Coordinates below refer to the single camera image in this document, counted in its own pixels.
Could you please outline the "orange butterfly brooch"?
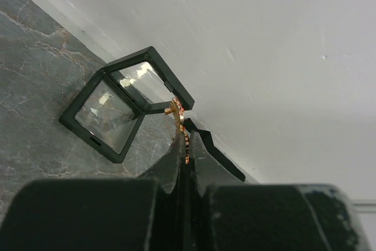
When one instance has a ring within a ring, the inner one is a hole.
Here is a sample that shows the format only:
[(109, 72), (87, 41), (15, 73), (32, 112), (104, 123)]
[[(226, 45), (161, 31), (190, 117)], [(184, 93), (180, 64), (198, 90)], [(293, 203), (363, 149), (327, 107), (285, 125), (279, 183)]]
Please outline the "orange butterfly brooch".
[(164, 109), (165, 115), (172, 114), (174, 117), (174, 125), (176, 127), (176, 133), (183, 133), (185, 139), (185, 164), (190, 163), (189, 157), (189, 136), (186, 133), (186, 128), (184, 127), (184, 108), (182, 103), (177, 97), (174, 97), (167, 108)]

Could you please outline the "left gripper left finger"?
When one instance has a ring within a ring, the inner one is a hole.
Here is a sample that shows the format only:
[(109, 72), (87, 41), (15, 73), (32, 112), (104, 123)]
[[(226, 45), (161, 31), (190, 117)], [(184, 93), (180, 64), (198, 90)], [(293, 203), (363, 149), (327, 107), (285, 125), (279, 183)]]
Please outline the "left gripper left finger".
[(14, 197), (2, 250), (178, 250), (184, 134), (137, 178), (39, 179)]

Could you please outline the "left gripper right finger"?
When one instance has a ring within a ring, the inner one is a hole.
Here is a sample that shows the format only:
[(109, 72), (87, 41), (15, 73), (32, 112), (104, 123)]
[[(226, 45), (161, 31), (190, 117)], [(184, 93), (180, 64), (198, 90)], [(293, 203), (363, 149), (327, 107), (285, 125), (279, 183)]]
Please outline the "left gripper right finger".
[(347, 195), (328, 184), (249, 184), (192, 132), (192, 238), (198, 250), (370, 250)]

